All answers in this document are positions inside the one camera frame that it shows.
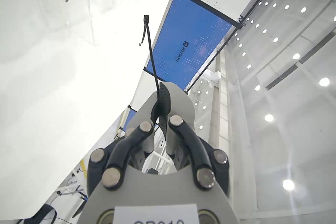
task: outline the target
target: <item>ceiling light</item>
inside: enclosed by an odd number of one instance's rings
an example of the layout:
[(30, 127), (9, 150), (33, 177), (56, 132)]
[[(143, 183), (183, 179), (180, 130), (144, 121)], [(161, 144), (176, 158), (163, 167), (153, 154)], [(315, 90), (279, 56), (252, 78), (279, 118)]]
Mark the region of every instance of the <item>ceiling light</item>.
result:
[(295, 187), (295, 184), (292, 180), (284, 180), (282, 182), (282, 186), (284, 189), (288, 190), (288, 191), (292, 191)]
[(272, 114), (267, 114), (267, 115), (265, 116), (265, 120), (266, 120), (267, 122), (272, 122), (272, 121), (274, 120), (274, 117), (273, 117)]
[(297, 60), (297, 59), (299, 59), (300, 58), (300, 54), (295, 54), (294, 56), (293, 56), (293, 59), (294, 60)]
[(328, 86), (330, 84), (330, 80), (328, 78), (323, 78), (319, 81), (320, 86)]

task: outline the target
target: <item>white wall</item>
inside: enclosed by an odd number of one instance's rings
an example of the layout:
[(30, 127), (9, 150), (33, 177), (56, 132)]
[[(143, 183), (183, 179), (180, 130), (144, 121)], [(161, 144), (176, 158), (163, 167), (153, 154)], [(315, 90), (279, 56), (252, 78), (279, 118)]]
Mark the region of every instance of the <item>white wall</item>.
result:
[[(155, 34), (167, 3), (115, 0), (104, 15), (91, 11), (93, 27), (88, 20), (81, 34), (93, 28), (101, 39), (94, 46), (66, 22), (66, 30), (49, 29), (54, 11), (47, 4), (63, 15), (64, 0), (1, 0), (2, 219), (33, 215), (129, 105), (148, 56), (138, 46), (143, 15)], [(31, 198), (27, 188), (40, 190)]]

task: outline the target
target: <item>metal bolt head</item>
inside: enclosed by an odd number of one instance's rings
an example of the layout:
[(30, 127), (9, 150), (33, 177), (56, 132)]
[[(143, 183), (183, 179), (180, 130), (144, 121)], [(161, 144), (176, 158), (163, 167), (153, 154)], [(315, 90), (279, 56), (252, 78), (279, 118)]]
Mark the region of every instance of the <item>metal bolt head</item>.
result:
[(201, 168), (197, 170), (196, 178), (198, 183), (204, 188), (211, 188), (215, 185), (215, 175), (209, 168)]
[(176, 127), (181, 126), (182, 123), (183, 123), (183, 119), (182, 119), (180, 116), (178, 116), (178, 115), (173, 115), (173, 116), (170, 118), (169, 121), (171, 122), (171, 124), (172, 124), (173, 126), (176, 126)]
[(125, 137), (128, 137), (134, 130), (135, 130), (135, 128), (128, 128), (128, 129), (125, 131)]
[(98, 224), (112, 224), (113, 223), (114, 210), (108, 210), (104, 212), (98, 220)]
[(147, 132), (150, 132), (152, 129), (152, 125), (151, 123), (145, 121), (145, 122), (142, 122), (140, 124), (140, 130), (142, 130), (143, 132), (147, 133)]
[(120, 180), (121, 173), (119, 169), (112, 167), (104, 171), (102, 175), (102, 184), (104, 187), (114, 187)]
[(213, 156), (215, 157), (216, 162), (218, 162), (219, 164), (225, 164), (228, 162), (228, 156), (222, 150), (214, 150)]
[(198, 219), (199, 224), (219, 224), (214, 213), (208, 210), (200, 210), (198, 212)]
[(105, 154), (104, 149), (96, 149), (92, 152), (90, 160), (93, 163), (98, 163), (102, 161), (102, 159), (104, 158), (104, 154)]

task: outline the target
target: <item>joyson logo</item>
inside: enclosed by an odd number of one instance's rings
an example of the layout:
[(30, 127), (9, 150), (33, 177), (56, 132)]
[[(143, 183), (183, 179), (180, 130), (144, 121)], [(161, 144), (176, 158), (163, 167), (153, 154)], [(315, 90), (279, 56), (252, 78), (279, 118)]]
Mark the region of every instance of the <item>joyson logo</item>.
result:
[(178, 54), (178, 56), (177, 56), (177, 58), (176, 58), (176, 62), (178, 62), (179, 61), (179, 59), (181, 58), (181, 56), (183, 55), (183, 53), (185, 52), (185, 47), (188, 47), (189, 46), (189, 42), (187, 42), (187, 41), (185, 41), (184, 43), (183, 43), (183, 47), (182, 47), (182, 49), (181, 49), (181, 51), (180, 51), (180, 53)]

